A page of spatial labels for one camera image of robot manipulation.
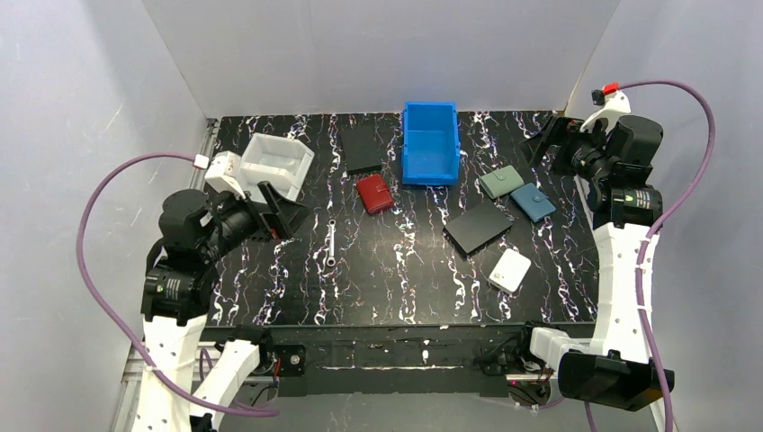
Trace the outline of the white divided tray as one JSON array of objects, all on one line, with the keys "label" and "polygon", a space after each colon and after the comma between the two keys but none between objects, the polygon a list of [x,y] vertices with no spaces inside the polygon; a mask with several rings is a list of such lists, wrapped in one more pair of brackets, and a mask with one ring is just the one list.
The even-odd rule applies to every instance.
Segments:
[{"label": "white divided tray", "polygon": [[259,203],[265,202],[257,188],[262,181],[269,182],[284,198],[296,202],[314,156],[298,139],[255,133],[241,157],[236,179]]}]

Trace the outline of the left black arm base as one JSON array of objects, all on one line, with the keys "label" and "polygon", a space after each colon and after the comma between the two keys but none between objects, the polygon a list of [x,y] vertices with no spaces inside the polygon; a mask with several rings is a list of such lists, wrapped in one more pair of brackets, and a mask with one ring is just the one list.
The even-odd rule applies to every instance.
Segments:
[{"label": "left black arm base", "polygon": [[269,328],[262,326],[236,326],[225,338],[214,343],[221,354],[228,342],[243,341],[244,346],[257,347],[257,365],[249,376],[279,377],[302,376],[306,360],[306,348],[302,345],[276,344]]}]

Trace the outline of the aluminium frame rail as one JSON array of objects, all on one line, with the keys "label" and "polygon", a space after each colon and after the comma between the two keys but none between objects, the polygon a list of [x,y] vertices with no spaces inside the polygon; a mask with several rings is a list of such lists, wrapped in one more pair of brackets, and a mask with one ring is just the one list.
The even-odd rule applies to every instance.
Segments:
[{"label": "aluminium frame rail", "polygon": [[112,432],[132,430],[139,405],[139,392],[145,366],[142,356],[132,347],[121,376],[119,398],[112,417]]}]

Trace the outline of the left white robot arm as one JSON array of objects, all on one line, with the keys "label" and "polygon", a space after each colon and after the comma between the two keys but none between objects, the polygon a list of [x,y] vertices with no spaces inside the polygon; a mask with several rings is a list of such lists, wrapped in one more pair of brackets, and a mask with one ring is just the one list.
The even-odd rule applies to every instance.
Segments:
[{"label": "left white robot arm", "polygon": [[305,221],[306,206],[280,195],[264,181],[263,202],[250,193],[221,192],[213,200],[196,189],[169,195],[158,226],[161,238],[147,257],[140,312],[143,350],[150,356],[141,376],[135,431],[216,431],[222,412],[248,376],[275,379],[281,365],[268,329],[234,329],[220,358],[193,387],[217,264],[248,240],[290,239]]}]

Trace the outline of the green card holder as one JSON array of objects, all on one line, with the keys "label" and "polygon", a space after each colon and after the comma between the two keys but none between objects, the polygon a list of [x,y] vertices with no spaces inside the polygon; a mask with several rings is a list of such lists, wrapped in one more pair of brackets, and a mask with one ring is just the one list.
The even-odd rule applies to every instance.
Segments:
[{"label": "green card holder", "polygon": [[525,184],[523,178],[513,166],[503,166],[495,169],[479,178],[479,184],[483,192],[495,200],[503,195],[510,194]]}]

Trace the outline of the black foam pad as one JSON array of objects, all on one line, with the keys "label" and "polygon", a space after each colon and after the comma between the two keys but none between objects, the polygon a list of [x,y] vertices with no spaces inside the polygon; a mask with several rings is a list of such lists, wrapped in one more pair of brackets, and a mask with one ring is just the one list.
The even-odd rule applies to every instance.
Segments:
[{"label": "black foam pad", "polygon": [[368,174],[382,169],[381,149],[375,142],[372,126],[355,126],[339,132],[350,176]]}]

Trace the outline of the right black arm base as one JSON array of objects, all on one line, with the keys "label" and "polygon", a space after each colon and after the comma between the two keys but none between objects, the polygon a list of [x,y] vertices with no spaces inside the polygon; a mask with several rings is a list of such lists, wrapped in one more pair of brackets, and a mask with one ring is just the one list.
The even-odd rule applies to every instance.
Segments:
[{"label": "right black arm base", "polygon": [[472,360],[473,366],[487,376],[532,375],[530,381],[510,380],[508,383],[509,394],[518,397],[522,408],[553,405],[550,381],[554,370],[530,352],[532,331],[540,328],[551,329],[552,326],[529,320],[496,346],[481,348]]}]

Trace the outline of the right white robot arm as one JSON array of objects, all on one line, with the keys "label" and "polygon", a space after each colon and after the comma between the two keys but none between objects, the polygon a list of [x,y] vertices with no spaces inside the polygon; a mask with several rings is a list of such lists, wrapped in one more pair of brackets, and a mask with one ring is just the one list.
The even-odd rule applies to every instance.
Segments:
[{"label": "right white robot arm", "polygon": [[589,187],[598,253],[594,334],[583,346],[560,328],[528,322],[513,353],[554,372],[567,399],[637,411],[663,396],[641,320],[651,313],[655,248],[642,242],[663,213],[662,196],[648,183],[662,138],[662,127],[640,116],[596,120],[585,131],[581,120],[553,115],[527,141],[529,165],[539,165],[554,146],[552,172],[578,176]]}]

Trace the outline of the red card holder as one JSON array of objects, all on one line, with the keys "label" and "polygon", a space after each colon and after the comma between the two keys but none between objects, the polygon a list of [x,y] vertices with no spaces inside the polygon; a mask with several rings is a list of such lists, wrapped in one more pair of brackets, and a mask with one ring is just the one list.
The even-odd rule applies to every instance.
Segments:
[{"label": "red card holder", "polygon": [[390,189],[380,174],[366,176],[359,180],[356,185],[364,208],[369,214],[377,214],[391,209],[394,200]]}]

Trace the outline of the blue card holder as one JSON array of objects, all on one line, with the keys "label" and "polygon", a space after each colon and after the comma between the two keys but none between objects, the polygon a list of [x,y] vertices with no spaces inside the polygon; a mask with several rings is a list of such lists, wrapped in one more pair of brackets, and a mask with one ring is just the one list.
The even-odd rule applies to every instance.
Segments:
[{"label": "blue card holder", "polygon": [[556,207],[534,184],[524,184],[510,193],[510,197],[532,222],[538,222],[553,214]]}]

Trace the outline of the metal wrench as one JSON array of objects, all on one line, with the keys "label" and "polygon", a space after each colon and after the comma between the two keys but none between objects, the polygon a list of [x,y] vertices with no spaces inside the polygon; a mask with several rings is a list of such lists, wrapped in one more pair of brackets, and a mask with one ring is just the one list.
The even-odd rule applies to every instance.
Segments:
[{"label": "metal wrench", "polygon": [[335,220],[330,220],[328,222],[328,255],[326,259],[326,265],[329,267],[334,267],[337,263],[336,260],[336,225],[337,222]]}]

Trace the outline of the blue plastic bin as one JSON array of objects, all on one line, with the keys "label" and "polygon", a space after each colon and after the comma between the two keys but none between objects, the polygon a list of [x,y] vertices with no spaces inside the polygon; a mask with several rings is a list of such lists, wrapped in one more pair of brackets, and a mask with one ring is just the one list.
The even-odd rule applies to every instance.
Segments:
[{"label": "blue plastic bin", "polygon": [[402,183],[457,183],[461,146],[453,102],[407,102],[403,110]]}]

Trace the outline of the white card holder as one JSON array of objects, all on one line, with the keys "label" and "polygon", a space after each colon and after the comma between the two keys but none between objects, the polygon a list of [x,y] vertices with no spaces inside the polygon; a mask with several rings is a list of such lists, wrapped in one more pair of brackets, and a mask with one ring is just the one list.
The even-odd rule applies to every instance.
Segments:
[{"label": "white card holder", "polygon": [[531,266],[531,260],[514,249],[507,249],[489,275],[489,283],[505,293],[514,293]]}]

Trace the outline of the black notebook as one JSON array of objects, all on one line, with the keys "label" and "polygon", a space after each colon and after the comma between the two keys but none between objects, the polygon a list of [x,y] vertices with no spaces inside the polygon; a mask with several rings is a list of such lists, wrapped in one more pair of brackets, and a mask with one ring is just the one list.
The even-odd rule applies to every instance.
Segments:
[{"label": "black notebook", "polygon": [[471,255],[509,230],[513,221],[490,201],[482,202],[444,225],[444,233],[463,256]]}]

